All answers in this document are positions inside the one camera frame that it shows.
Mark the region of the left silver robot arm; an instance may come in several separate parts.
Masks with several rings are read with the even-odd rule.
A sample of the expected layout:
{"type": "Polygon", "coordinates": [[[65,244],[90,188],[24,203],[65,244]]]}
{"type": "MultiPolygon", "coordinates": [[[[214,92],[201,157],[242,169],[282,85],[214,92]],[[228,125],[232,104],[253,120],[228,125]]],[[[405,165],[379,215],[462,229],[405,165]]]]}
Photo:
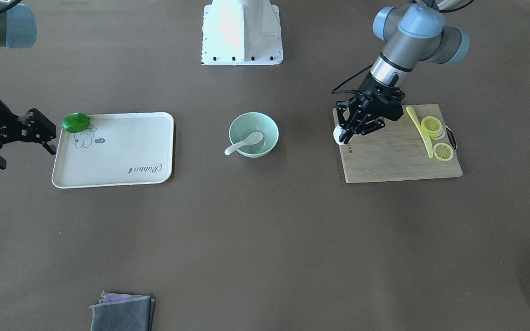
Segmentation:
{"type": "Polygon", "coordinates": [[[470,38],[448,26],[444,14],[468,6],[467,0],[411,0],[405,6],[385,7],[374,18],[374,34],[385,42],[376,61],[364,68],[366,77],[347,102],[338,101],[338,145],[355,135],[367,135],[403,115],[402,84],[421,61],[458,63],[469,51],[470,38]]]}

